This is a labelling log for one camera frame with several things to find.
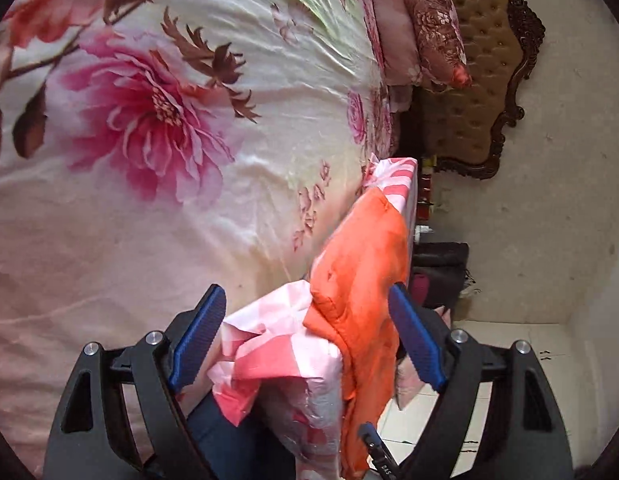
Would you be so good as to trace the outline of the tufted brown headboard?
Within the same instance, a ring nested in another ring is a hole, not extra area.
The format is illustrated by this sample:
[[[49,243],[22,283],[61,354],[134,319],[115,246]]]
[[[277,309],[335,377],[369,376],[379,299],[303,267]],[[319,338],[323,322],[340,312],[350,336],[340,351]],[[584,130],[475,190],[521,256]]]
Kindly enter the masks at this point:
[[[487,180],[500,166],[503,129],[524,117],[517,91],[536,65],[545,26],[525,0],[453,1],[472,84],[421,93],[424,153],[436,170]]]

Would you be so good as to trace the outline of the orange fleece pants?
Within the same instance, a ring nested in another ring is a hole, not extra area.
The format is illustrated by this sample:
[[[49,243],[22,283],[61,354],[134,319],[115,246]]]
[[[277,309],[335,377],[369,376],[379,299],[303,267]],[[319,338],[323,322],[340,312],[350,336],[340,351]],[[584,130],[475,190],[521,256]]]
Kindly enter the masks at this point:
[[[407,280],[406,223],[379,188],[353,205],[311,268],[311,307],[303,324],[341,351],[344,406],[342,477],[359,479],[367,451],[357,431],[378,422],[394,388],[397,330],[387,296]]]

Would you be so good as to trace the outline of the plain pink pillow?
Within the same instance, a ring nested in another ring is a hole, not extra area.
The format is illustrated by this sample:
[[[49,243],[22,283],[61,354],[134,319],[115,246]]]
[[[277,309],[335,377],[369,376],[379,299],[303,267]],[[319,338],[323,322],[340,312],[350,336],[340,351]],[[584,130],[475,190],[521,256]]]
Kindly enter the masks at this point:
[[[389,86],[419,86],[422,79],[413,21],[404,0],[372,0]]]

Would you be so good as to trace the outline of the wooden nightstand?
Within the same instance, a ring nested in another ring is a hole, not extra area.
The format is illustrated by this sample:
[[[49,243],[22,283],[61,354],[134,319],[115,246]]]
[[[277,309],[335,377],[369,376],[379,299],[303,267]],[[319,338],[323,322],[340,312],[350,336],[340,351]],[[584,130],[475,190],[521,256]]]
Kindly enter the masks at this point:
[[[435,156],[423,156],[418,164],[418,193],[416,221],[418,224],[428,224],[433,211],[432,182],[436,168]]]

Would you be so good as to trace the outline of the pink floral bedsheet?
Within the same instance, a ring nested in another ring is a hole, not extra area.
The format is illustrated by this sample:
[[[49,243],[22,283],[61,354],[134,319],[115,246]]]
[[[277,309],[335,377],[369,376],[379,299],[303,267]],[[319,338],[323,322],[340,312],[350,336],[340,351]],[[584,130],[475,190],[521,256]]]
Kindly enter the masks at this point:
[[[86,342],[297,280],[390,144],[372,0],[14,0],[0,431],[26,469]]]

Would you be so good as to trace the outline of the pink checkered plastic sheet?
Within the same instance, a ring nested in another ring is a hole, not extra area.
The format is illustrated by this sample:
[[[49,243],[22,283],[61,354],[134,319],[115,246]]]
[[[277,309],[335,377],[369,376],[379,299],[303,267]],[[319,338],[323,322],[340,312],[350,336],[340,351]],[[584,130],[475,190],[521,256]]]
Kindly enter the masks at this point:
[[[364,194],[379,188],[402,214],[408,249],[416,174],[415,159],[383,159],[371,164],[364,184]],[[232,425],[243,422],[254,405],[262,406],[268,426],[296,458],[298,478],[345,479],[343,361],[335,344],[303,324],[311,307],[310,277],[311,271],[306,280],[282,285],[229,315],[221,326],[221,357],[208,376]]]

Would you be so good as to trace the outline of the floral red pillow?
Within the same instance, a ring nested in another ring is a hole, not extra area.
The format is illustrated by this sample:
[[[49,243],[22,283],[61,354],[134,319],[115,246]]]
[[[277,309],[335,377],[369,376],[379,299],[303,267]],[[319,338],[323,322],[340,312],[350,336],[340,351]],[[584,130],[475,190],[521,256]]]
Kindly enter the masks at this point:
[[[423,78],[436,89],[472,84],[453,0],[404,0],[413,21]]]

